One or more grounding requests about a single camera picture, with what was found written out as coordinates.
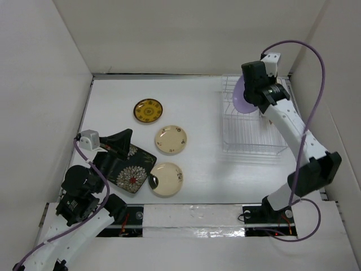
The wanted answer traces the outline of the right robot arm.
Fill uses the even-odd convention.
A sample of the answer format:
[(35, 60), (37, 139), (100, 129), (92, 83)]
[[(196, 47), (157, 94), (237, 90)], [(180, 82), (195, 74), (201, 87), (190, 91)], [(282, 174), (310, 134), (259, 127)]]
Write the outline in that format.
[(266, 73), (265, 62), (245, 63), (241, 69), (245, 100), (258, 107), (276, 126), (296, 159), (296, 169), (287, 182), (262, 199), (258, 213), (265, 221), (273, 222), (290, 204), (331, 184), (342, 158), (337, 152), (329, 152), (313, 136), (288, 92)]

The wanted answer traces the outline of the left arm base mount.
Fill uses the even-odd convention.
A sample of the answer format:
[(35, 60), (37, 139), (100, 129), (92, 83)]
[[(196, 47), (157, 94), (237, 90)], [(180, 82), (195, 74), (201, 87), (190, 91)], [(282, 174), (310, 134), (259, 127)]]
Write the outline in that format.
[(131, 204), (119, 222), (114, 222), (102, 230), (97, 237), (101, 238), (132, 238), (143, 236), (144, 205)]

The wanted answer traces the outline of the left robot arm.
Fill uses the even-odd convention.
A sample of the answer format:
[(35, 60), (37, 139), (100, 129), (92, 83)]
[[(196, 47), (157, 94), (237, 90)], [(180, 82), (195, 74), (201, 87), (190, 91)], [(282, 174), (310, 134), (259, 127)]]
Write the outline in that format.
[(76, 135), (73, 145), (89, 165), (70, 167), (64, 177), (62, 196), (56, 214), (43, 241), (28, 252), (14, 270), (68, 270), (79, 254), (107, 226), (123, 222), (126, 203), (110, 193), (109, 170), (98, 169), (83, 150), (104, 149), (115, 160), (126, 160), (133, 131), (123, 130), (109, 137), (100, 137), (94, 130)]

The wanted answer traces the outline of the black floral square plate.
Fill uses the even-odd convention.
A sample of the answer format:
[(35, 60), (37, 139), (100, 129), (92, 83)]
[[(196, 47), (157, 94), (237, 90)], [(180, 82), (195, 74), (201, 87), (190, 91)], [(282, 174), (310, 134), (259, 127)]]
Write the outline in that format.
[(148, 179), (157, 157), (131, 144), (126, 160), (113, 162), (107, 180), (131, 194), (136, 194)]

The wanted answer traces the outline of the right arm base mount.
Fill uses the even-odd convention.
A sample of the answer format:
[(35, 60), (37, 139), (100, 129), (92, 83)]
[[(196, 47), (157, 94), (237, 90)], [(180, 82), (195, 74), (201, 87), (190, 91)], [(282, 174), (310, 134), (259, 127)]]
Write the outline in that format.
[(266, 213), (261, 205), (245, 205), (237, 219), (244, 223), (246, 237), (297, 236), (291, 207)]

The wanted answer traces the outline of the purple round plate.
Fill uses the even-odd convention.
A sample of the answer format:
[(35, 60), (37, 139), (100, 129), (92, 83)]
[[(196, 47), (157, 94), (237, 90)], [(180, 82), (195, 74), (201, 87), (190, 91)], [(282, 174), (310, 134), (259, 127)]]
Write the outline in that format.
[(244, 78), (243, 78), (243, 76), (240, 76), (240, 78), (238, 79), (238, 81), (234, 87), (234, 91), (233, 91), (233, 95), (232, 95), (232, 102), (233, 102), (234, 108), (239, 113), (243, 113), (243, 114), (252, 113), (252, 112), (256, 111), (258, 108), (255, 107), (254, 105), (248, 103), (245, 100), (244, 91), (245, 91)]

